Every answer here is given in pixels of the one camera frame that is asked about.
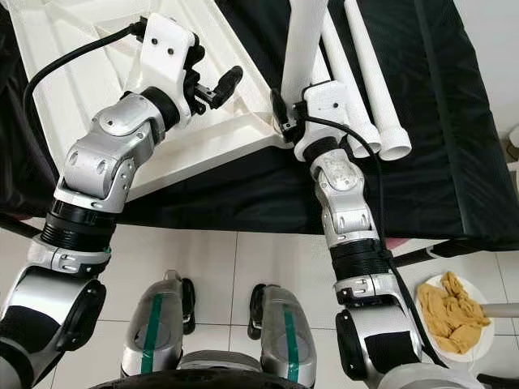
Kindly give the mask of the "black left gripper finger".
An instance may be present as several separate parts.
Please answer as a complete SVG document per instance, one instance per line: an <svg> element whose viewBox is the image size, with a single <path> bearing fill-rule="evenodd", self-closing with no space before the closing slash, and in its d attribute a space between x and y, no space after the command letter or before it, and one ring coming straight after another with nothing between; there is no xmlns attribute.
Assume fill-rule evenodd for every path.
<svg viewBox="0 0 519 389"><path fill-rule="evenodd" d="M219 78L217 85L212 90L212 100L228 100L236 90L238 83L243 78L243 70L240 66L230 67L225 74Z"/></svg>

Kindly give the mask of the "white plastic table top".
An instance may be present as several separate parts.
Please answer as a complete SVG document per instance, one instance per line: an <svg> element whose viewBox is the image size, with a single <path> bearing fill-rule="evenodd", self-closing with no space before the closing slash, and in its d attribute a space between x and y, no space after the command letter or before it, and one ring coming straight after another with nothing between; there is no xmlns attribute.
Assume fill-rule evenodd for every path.
<svg viewBox="0 0 519 389"><path fill-rule="evenodd" d="M230 67L242 68L242 81L221 108L195 116L185 130L167 134L137 170L127 192L130 199L266 146L281 146L269 86L215 0L2 0L2 4L10 11L27 75L152 14L168 16L197 35L205 48L195 67L203 85L212 88ZM71 145L88 133L92 116L132 88L139 48L135 38L123 38L53 71L37 86L32 127L57 169L62 169Z"/></svg>

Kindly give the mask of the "black table cloth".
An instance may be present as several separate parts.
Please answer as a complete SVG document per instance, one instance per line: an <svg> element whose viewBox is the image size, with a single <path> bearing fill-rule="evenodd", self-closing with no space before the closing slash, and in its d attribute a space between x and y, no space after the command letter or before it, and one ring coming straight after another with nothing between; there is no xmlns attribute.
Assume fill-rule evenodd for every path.
<svg viewBox="0 0 519 389"><path fill-rule="evenodd" d="M288 0L218 0L268 83L278 85ZM360 0L359 8L413 151L382 163L389 237L446 238L486 251L519 250L519 197L508 177L477 51L453 0ZM11 15L0 8L3 101L1 212L47 215L56 174L42 156L29 75ZM307 168L265 147L127 204L122 224L156 229L321 234Z"/></svg>

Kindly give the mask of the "crumpled yellow cloth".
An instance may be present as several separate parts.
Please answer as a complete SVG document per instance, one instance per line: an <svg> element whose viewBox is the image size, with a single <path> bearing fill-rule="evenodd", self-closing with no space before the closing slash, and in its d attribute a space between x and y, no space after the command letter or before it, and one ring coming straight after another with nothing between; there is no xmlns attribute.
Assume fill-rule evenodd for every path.
<svg viewBox="0 0 519 389"><path fill-rule="evenodd" d="M481 304L453 271L446 271L436 283L420 284L418 300L427 330L446 353L469 353L491 325Z"/></svg>

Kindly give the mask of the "black robot waist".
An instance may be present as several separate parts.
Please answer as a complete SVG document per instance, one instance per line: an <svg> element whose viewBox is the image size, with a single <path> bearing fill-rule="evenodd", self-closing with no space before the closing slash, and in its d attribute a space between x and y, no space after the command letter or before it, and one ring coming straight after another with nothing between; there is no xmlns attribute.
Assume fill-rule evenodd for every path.
<svg viewBox="0 0 519 389"><path fill-rule="evenodd" d="M127 375L88 389L319 389L263 371L241 368L178 368Z"/></svg>

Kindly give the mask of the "grey metal pole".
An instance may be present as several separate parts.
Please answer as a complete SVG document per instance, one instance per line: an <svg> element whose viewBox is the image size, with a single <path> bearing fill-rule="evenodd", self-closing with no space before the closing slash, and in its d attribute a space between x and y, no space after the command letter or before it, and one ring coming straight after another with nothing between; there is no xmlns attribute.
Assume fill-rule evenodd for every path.
<svg viewBox="0 0 519 389"><path fill-rule="evenodd" d="M488 318L519 318L519 303L482 304L482 309Z"/></svg>

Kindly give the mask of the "white round plate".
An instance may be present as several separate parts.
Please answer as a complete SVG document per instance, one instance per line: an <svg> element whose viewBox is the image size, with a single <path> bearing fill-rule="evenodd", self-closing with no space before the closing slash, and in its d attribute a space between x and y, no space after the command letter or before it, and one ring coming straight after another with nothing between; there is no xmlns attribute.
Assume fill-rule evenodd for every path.
<svg viewBox="0 0 519 389"><path fill-rule="evenodd" d="M434 276L433 278L430 278L429 280L427 280L425 283L436 283L436 281L438 281L440 277L441 277L441 275ZM474 283L470 283L468 280L465 280L463 278L461 278L461 279L465 285L465 289L467 289L468 292L470 292L470 296L472 297L472 299L477 300L479 304L486 303L485 297L483 297L482 293L479 292L479 290L477 290L475 288ZM415 292L416 292L416 297L418 297L418 289L415 289ZM420 311L419 301L418 301L418 306L419 306L420 318L422 319L422 311ZM482 356L486 355L486 352L489 351L491 344L492 344L493 336L495 334L494 325L493 325L493 323L491 323L490 326L486 327L486 329L483 330L483 337L482 337L481 341L478 342L477 347L475 347L474 349L471 349L471 351L469 353L463 353L463 355L457 355L457 353L446 353L444 351L441 351L441 349L437 347L437 344L436 344L436 341L434 341L434 338L431 337L429 330L427 330L426 324L425 324L425 322L423 322L423 319L422 319L422 323L423 323L423 326L425 326L426 333L430 336L431 343L433 344L434 349L436 349L436 352L440 356L442 356L446 359L449 359L452 361L457 361L457 362L474 362L475 360L482 358Z"/></svg>

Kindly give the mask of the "black stand base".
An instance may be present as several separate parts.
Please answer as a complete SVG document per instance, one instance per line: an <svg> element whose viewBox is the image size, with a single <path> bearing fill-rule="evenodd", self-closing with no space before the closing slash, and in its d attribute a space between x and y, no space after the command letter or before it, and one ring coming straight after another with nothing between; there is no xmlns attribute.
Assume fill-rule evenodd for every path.
<svg viewBox="0 0 519 389"><path fill-rule="evenodd" d="M497 375L478 374L477 380L490 389L519 389L519 378L503 378Z"/></svg>

